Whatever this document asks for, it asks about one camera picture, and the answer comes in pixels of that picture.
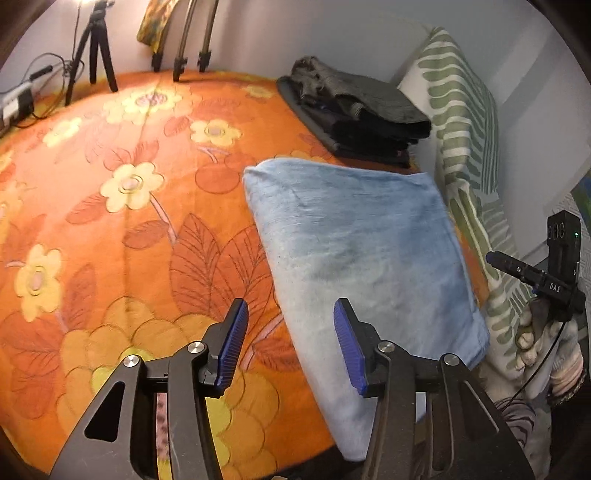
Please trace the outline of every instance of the patterned fabric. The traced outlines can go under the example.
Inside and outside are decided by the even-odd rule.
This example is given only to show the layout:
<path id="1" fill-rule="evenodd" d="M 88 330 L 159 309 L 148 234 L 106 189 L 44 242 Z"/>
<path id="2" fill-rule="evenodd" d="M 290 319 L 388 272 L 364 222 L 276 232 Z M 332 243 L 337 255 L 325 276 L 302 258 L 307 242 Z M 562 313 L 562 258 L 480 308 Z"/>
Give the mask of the patterned fabric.
<path id="1" fill-rule="evenodd" d="M 122 358 L 171 355 L 234 297 L 249 303 L 249 328 L 232 386 L 208 401 L 225 479 L 265 476 L 333 445 L 275 300 L 242 172 L 276 155 L 343 163 L 272 80 L 170 77 L 120 76 L 116 94 L 88 87 L 0 142 L 0 424 L 46 472 Z"/>
<path id="2" fill-rule="evenodd" d="M 511 397 L 496 401 L 495 407 L 501 411 L 507 426 L 513 435 L 515 435 L 521 448 L 523 448 L 527 443 L 527 439 L 531 435 L 531 432 L 534 430 L 534 409 L 523 400 L 511 401 Z"/>
<path id="3" fill-rule="evenodd" d="M 137 39 L 152 48 L 154 53 L 160 49 L 164 29 L 177 6 L 178 0 L 150 0 L 144 19 L 139 26 Z"/>
<path id="4" fill-rule="evenodd" d="M 433 122 L 431 139 L 436 163 L 443 171 L 443 194 L 458 228 L 478 253 L 488 280 L 485 318 L 491 347 L 487 361 L 506 380 L 515 380 L 521 376 L 515 369 L 515 333 L 531 290 L 485 261 L 491 250 L 517 256 L 496 192 L 499 164 L 494 99 L 442 28 L 433 30 L 400 89 Z"/>

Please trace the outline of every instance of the tripod leg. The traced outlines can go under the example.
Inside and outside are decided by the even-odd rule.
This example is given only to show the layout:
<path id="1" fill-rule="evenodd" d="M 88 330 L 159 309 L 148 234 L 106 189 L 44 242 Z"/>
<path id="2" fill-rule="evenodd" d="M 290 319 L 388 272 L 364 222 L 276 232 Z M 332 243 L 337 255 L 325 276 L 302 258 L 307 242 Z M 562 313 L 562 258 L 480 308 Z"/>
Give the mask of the tripod leg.
<path id="1" fill-rule="evenodd" d="M 158 44 L 158 51 L 152 54 L 152 68 L 155 72 L 159 72 L 162 67 L 162 59 L 164 57 L 164 45 L 166 45 L 166 39 L 168 38 L 168 32 L 170 30 L 170 21 L 166 23 L 162 30 L 162 36 L 160 37 L 160 43 Z"/>
<path id="2" fill-rule="evenodd" d="M 70 80 L 68 82 L 68 90 L 66 91 L 66 106 L 70 105 L 72 102 L 72 93 L 74 92 L 76 75 L 78 74 L 78 67 L 80 66 L 80 60 L 82 59 L 82 54 L 84 53 L 84 47 L 86 47 L 86 42 L 88 41 L 88 36 L 90 35 L 90 29 L 91 26 L 89 25 L 82 32 L 80 44 L 78 45 L 78 50 L 76 50 L 76 55 L 74 56 L 74 60 L 72 60 L 72 70 L 70 71 Z"/>
<path id="3" fill-rule="evenodd" d="M 197 7 L 197 0 L 189 0 L 189 7 L 187 8 L 187 16 L 185 17 L 185 25 L 183 28 L 183 36 L 178 45 L 177 57 L 174 59 L 173 80 L 175 82 L 178 82 L 180 76 L 184 73 L 184 68 L 187 64 L 187 59 L 184 56 L 184 49 L 187 45 L 187 37 L 189 36 L 189 29 L 191 28 L 191 21 L 193 20 L 195 7 Z"/>
<path id="4" fill-rule="evenodd" d="M 103 64 L 105 65 L 105 73 L 107 75 L 107 82 L 111 92 L 117 92 L 117 80 L 115 79 L 115 71 L 113 69 L 113 61 L 111 60 L 111 50 L 109 49 L 109 37 L 107 35 L 107 25 L 101 22 L 97 26 L 98 42 L 100 46 L 100 54 L 103 57 Z"/>
<path id="5" fill-rule="evenodd" d="M 90 71 L 90 83 L 94 85 L 96 83 L 96 63 L 99 57 L 99 39 L 96 36 L 96 31 L 90 32 L 90 60 L 89 60 L 89 71 Z"/>
<path id="6" fill-rule="evenodd" d="M 199 65 L 199 71 L 205 72 L 209 66 L 209 60 L 212 57 L 212 51 L 209 50 L 209 41 L 212 39 L 213 21 L 216 18 L 218 0 L 213 0 L 213 5 L 209 10 L 209 17 L 207 18 L 207 27 L 205 28 L 205 36 L 203 37 L 203 47 L 199 52 L 199 59 L 197 65 Z"/>

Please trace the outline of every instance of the blue gripper pad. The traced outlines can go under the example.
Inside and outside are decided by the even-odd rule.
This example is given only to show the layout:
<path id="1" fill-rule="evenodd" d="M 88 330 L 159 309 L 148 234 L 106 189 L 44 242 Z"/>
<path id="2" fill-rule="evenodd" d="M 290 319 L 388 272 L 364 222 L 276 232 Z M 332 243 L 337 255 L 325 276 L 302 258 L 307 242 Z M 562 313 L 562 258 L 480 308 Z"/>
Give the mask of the blue gripper pad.
<path id="1" fill-rule="evenodd" d="M 224 321 L 211 325 L 203 337 L 209 348 L 203 383 L 220 395 L 232 383 L 247 327 L 248 305 L 234 299 Z"/>
<path id="2" fill-rule="evenodd" d="M 348 299 L 336 301 L 333 318 L 351 385 L 365 397 L 370 384 L 368 377 L 376 368 L 374 349 L 380 342 L 378 332 L 369 323 L 359 321 Z"/>

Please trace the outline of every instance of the metal screw head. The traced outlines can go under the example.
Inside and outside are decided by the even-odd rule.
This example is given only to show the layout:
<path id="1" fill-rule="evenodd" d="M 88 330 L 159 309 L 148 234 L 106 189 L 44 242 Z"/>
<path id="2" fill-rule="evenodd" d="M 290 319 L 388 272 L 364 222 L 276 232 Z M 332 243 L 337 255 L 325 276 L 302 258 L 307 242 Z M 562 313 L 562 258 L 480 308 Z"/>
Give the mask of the metal screw head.
<path id="1" fill-rule="evenodd" d="M 394 345 L 392 342 L 389 342 L 388 340 L 384 340 L 378 344 L 379 351 L 384 353 L 393 352 L 395 348 L 396 345 Z"/>
<path id="2" fill-rule="evenodd" d="M 187 345 L 187 350 L 191 353 L 201 353 L 205 350 L 205 343 L 193 342 Z"/>
<path id="3" fill-rule="evenodd" d="M 139 363 L 139 357 L 137 355 L 128 355 L 123 359 L 123 364 L 126 367 L 135 367 Z"/>
<path id="4" fill-rule="evenodd" d="M 446 356 L 444 356 L 443 361 L 450 367 L 455 367 L 456 365 L 460 364 L 460 359 L 453 353 L 448 353 Z"/>

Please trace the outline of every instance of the folded blue blanket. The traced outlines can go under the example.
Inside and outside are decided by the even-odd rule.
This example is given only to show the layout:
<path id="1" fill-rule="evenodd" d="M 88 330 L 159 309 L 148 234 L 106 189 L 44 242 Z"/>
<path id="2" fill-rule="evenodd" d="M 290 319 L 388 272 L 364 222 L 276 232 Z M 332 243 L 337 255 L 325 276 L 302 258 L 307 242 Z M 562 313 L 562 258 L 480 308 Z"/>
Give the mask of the folded blue blanket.
<path id="1" fill-rule="evenodd" d="M 474 366 L 488 348 L 439 191 L 428 174 L 287 159 L 247 168 L 244 185 L 302 369 L 344 457 L 361 460 L 375 399 L 350 384 L 338 298 L 413 355 L 454 352 Z"/>

